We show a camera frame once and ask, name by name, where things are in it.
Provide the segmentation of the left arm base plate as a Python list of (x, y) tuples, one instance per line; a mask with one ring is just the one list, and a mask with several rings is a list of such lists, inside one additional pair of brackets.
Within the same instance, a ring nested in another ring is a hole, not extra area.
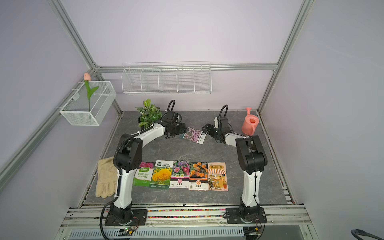
[(143, 226), (146, 224), (148, 211), (144, 209), (113, 209), (108, 212), (105, 226)]

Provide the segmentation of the pink watering can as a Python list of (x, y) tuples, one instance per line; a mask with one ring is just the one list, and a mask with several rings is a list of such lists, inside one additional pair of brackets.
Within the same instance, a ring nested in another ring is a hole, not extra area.
[(256, 115), (251, 114), (252, 108), (246, 108), (246, 110), (247, 115), (242, 125), (242, 132), (247, 136), (253, 136), (260, 120)]

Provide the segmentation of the pink bordered seed packet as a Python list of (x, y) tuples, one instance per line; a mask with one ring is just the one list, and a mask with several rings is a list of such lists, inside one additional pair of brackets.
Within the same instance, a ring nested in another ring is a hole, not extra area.
[(190, 179), (190, 162), (174, 161), (170, 189), (188, 189)]

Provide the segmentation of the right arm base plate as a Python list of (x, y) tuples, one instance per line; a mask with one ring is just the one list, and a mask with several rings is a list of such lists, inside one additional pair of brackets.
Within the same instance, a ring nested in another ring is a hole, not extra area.
[(267, 217), (264, 208), (226, 208), (223, 218), (228, 224), (266, 224)]

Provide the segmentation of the purple flowers seed packet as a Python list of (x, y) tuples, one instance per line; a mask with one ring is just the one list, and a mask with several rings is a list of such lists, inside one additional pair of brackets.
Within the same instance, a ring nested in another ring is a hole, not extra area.
[(199, 129), (186, 128), (186, 132), (181, 135), (181, 139), (188, 140), (197, 144), (202, 145), (205, 141), (206, 134)]

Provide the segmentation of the potted green plant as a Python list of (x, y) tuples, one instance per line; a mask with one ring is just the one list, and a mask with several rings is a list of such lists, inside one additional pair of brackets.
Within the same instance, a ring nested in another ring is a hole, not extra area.
[(148, 128), (163, 116), (160, 108), (154, 105), (151, 99), (144, 100), (143, 106), (136, 109), (140, 113), (139, 128)]

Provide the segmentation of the artificial pink tulip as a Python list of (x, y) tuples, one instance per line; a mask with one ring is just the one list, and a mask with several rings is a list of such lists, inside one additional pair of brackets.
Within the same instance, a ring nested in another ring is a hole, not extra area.
[(84, 84), (87, 90), (87, 99), (88, 99), (88, 107), (89, 111), (91, 111), (91, 97), (92, 95), (99, 89), (99, 86), (91, 88), (90, 81), (92, 80), (91, 75), (89, 73), (84, 73)]

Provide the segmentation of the white mesh basket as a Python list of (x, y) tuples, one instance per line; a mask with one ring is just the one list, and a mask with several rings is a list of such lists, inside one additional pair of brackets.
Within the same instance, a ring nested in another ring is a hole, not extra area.
[(116, 95), (109, 81), (83, 81), (60, 113), (72, 126), (99, 126)]

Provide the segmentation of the beige work glove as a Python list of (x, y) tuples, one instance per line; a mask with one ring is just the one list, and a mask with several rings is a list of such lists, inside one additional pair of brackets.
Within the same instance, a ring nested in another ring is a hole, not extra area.
[(97, 198), (105, 199), (116, 193), (118, 170), (114, 166), (113, 159), (113, 157), (110, 157), (98, 161)]

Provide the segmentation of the marigold seed packet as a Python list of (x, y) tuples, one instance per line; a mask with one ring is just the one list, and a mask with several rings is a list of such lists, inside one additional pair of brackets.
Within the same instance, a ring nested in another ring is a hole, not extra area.
[(173, 161), (156, 160), (150, 181), (150, 188), (169, 189), (173, 164)]

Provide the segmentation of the white seed packet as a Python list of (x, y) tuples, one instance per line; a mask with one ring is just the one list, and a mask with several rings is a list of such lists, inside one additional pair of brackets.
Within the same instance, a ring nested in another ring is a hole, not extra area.
[(208, 184), (210, 191), (228, 191), (227, 170), (225, 163), (208, 163)]

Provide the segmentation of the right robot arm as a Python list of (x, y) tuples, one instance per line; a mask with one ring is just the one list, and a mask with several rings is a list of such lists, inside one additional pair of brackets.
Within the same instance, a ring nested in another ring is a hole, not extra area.
[(246, 108), (247, 115), (242, 126), (242, 133), (238, 134), (233, 131), (228, 121), (228, 109), (229, 106), (224, 105), (219, 115), (215, 117), (215, 124), (206, 124), (202, 130), (214, 138), (217, 143), (233, 146), (237, 149), (238, 162), (244, 173), (243, 193), (238, 216), (242, 219), (258, 217), (264, 214), (259, 200), (259, 188), (262, 173), (268, 164), (268, 158), (260, 137), (255, 135), (260, 120), (251, 114), (251, 108)]

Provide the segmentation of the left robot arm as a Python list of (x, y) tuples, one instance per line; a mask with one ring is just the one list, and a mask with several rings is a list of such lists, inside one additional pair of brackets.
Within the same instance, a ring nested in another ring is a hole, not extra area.
[(109, 214), (127, 223), (133, 217), (132, 186), (136, 169), (143, 159), (143, 148), (151, 141), (164, 135), (175, 137), (186, 132), (180, 114), (174, 111), (176, 101), (171, 100), (165, 113), (150, 127), (132, 135), (121, 136), (113, 157), (113, 164), (118, 170), (117, 187), (114, 199), (107, 203)]

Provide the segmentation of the green seed packet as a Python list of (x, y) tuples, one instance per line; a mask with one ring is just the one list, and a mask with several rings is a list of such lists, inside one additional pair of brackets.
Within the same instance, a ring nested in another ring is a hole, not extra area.
[(138, 169), (136, 170), (133, 185), (148, 187), (152, 179), (154, 166), (155, 163), (152, 162), (141, 162)]

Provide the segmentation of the orange seed packet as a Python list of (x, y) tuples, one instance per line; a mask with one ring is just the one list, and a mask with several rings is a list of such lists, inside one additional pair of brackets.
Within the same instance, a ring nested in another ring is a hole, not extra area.
[(188, 189), (191, 191), (209, 190), (207, 162), (191, 162)]

